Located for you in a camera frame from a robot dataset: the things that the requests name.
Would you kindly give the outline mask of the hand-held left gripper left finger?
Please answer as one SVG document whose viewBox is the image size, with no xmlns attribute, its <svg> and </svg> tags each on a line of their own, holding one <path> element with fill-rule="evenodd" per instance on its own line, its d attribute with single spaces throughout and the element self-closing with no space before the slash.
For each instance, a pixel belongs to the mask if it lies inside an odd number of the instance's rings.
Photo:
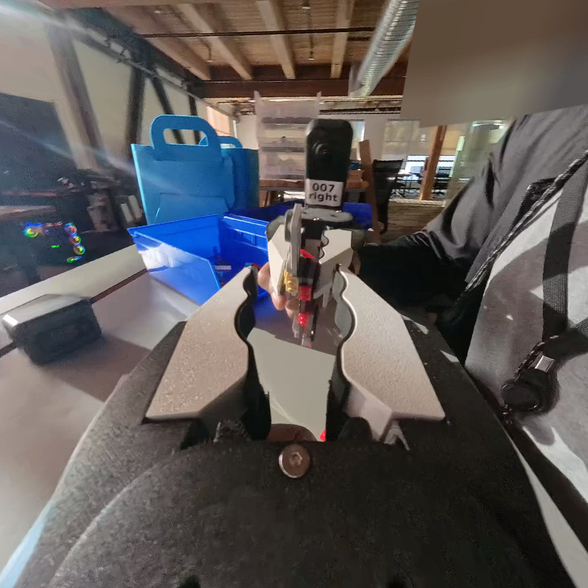
<svg viewBox="0 0 588 588">
<path fill-rule="evenodd" d="M 198 421 L 215 433 L 241 424 L 253 440 L 271 427 L 269 397 L 259 381 L 248 336 L 255 327 L 258 272 L 248 266 L 186 321 L 145 413 L 150 422 Z"/>
</svg>

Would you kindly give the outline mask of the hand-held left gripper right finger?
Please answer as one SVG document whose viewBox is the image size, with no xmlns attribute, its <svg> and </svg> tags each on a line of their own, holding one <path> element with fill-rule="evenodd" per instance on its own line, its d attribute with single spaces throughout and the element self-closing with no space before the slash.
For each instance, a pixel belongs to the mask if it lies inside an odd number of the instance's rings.
<svg viewBox="0 0 588 588">
<path fill-rule="evenodd" d="M 402 315 L 348 269 L 334 272 L 334 321 L 342 340 L 327 393 L 324 440 L 364 430 L 386 445 L 410 445 L 400 422 L 438 423 L 445 412 Z"/>
</svg>

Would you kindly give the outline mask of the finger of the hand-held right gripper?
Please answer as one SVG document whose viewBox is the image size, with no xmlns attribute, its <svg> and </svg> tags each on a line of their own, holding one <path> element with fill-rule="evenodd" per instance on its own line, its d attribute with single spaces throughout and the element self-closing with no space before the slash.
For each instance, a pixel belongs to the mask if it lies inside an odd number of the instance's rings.
<svg viewBox="0 0 588 588">
<path fill-rule="evenodd" d="M 327 229 L 323 232 L 319 259 L 319 303 L 327 307 L 332 295 L 334 273 L 339 265 L 348 269 L 353 258 L 352 229 Z"/>
<path fill-rule="evenodd" d="M 268 263 L 266 291 L 271 295 L 298 298 L 299 257 L 302 246 L 301 223 L 269 223 L 266 227 Z"/>
</svg>

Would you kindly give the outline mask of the toy brick model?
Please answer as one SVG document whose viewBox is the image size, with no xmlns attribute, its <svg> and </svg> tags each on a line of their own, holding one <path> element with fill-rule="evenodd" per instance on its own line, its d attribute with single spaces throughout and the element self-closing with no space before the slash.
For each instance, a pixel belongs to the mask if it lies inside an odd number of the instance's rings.
<svg viewBox="0 0 588 588">
<path fill-rule="evenodd" d="M 278 291 L 288 300 L 293 300 L 292 331 L 295 339 L 303 347 L 311 348 L 318 318 L 314 294 L 319 277 L 324 226 L 297 203 L 286 212 L 283 227 L 288 248 L 278 279 Z"/>
</svg>

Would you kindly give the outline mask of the person's right forearm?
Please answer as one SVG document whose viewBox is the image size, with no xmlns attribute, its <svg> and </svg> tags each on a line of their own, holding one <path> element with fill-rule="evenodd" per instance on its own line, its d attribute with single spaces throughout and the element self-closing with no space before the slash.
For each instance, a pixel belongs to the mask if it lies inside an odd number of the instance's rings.
<svg viewBox="0 0 588 588">
<path fill-rule="evenodd" d="M 469 272 L 492 230 L 481 217 L 439 215 L 423 230 L 384 244 L 360 248 L 358 277 L 397 307 L 449 303 L 446 320 L 459 320 L 480 304 L 480 286 Z"/>
</svg>

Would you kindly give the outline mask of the grey desk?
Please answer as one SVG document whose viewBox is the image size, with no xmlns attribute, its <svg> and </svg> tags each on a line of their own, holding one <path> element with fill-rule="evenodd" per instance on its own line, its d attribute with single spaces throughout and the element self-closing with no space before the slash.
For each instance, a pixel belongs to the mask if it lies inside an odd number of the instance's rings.
<svg viewBox="0 0 588 588">
<path fill-rule="evenodd" d="M 1 313 L 44 294 L 92 296 L 103 335 L 46 366 L 8 350 L 1 329 L 1 587 L 47 587 L 70 548 L 129 482 L 179 452 L 184 424 L 142 424 L 148 357 L 196 310 L 142 273 L 135 248 L 1 298 Z"/>
</svg>

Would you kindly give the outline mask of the person's right hand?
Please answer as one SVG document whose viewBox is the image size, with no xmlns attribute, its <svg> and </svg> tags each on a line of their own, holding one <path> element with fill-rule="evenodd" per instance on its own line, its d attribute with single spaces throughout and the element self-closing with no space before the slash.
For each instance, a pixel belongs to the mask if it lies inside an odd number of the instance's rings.
<svg viewBox="0 0 588 588">
<path fill-rule="evenodd" d="M 283 311 L 287 314 L 289 319 L 294 320 L 298 318 L 299 301 L 297 298 L 288 298 L 286 295 L 281 295 L 274 288 L 270 264 L 265 263 L 258 272 L 257 276 L 258 286 L 264 290 L 271 299 L 274 307 L 278 311 Z"/>
</svg>

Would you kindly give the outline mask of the blue plastic bin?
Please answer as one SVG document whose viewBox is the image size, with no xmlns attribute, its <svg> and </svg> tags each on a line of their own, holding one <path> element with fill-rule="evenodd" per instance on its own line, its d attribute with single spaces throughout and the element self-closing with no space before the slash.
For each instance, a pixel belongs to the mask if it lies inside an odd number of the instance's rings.
<svg viewBox="0 0 588 588">
<path fill-rule="evenodd" d="M 254 265 L 261 268 L 268 262 L 266 228 L 282 217 L 300 199 L 275 203 L 267 207 L 234 210 L 219 224 L 222 257 L 232 268 Z"/>
<path fill-rule="evenodd" d="M 232 268 L 223 259 L 222 219 L 194 217 L 129 228 L 128 232 L 152 278 L 203 305 L 242 269 L 254 266 Z"/>
</svg>

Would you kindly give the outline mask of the clear plastic drawer unit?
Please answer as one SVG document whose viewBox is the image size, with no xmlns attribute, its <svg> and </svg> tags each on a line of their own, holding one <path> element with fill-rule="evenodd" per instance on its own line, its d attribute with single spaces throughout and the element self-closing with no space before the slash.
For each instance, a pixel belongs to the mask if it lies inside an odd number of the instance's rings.
<svg viewBox="0 0 588 588">
<path fill-rule="evenodd" d="M 260 179 L 305 179 L 306 128 L 319 118 L 321 100 L 320 92 L 292 99 L 254 92 Z"/>
</svg>

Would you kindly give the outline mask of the black office chair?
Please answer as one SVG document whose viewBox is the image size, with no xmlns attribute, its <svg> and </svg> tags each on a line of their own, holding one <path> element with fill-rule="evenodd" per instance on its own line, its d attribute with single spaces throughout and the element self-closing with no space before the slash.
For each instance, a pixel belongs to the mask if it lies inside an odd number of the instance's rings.
<svg viewBox="0 0 588 588">
<path fill-rule="evenodd" d="M 372 164 L 376 203 L 387 202 L 396 189 L 398 174 L 403 168 L 404 159 L 378 160 Z"/>
</svg>

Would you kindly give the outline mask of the person's torso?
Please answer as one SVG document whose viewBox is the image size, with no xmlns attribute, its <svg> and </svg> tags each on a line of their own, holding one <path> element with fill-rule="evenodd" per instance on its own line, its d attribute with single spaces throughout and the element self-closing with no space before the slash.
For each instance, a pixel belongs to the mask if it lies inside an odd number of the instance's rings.
<svg viewBox="0 0 588 588">
<path fill-rule="evenodd" d="M 439 220 L 467 286 L 439 327 L 587 587 L 587 105 L 515 120 Z"/>
</svg>

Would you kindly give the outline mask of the black power adapter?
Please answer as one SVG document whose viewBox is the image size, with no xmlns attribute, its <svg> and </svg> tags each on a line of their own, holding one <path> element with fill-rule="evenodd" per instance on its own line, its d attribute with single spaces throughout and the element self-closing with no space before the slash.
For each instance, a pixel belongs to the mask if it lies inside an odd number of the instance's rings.
<svg viewBox="0 0 588 588">
<path fill-rule="evenodd" d="M 102 337 L 92 300 L 74 295 L 42 295 L 5 312 L 1 325 L 35 365 L 49 364 Z"/>
</svg>

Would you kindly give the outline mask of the computer with rainbow fans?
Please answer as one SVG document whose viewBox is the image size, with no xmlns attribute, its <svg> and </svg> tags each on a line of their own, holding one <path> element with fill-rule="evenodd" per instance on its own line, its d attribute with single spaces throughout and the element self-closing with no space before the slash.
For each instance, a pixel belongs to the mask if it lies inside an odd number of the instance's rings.
<svg viewBox="0 0 588 588">
<path fill-rule="evenodd" d="M 21 232 L 40 265 L 78 265 L 86 248 L 74 223 L 27 222 Z"/>
</svg>

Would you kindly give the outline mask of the dark partition screen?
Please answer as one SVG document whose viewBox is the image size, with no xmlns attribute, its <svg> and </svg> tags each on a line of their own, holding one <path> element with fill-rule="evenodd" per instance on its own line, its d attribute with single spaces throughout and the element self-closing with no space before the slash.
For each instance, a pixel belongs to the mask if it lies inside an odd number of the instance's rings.
<svg viewBox="0 0 588 588">
<path fill-rule="evenodd" d="M 1 190 L 57 187 L 70 155 L 52 103 L 1 93 Z"/>
</svg>

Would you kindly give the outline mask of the silver ventilation duct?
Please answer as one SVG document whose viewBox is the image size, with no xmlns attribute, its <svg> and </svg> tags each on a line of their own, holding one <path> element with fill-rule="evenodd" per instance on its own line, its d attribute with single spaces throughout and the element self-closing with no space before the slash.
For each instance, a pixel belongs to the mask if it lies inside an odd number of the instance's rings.
<svg viewBox="0 0 588 588">
<path fill-rule="evenodd" d="M 350 98 L 365 98 L 397 62 L 415 29 L 418 1 L 386 1 L 366 55 L 349 75 Z"/>
</svg>

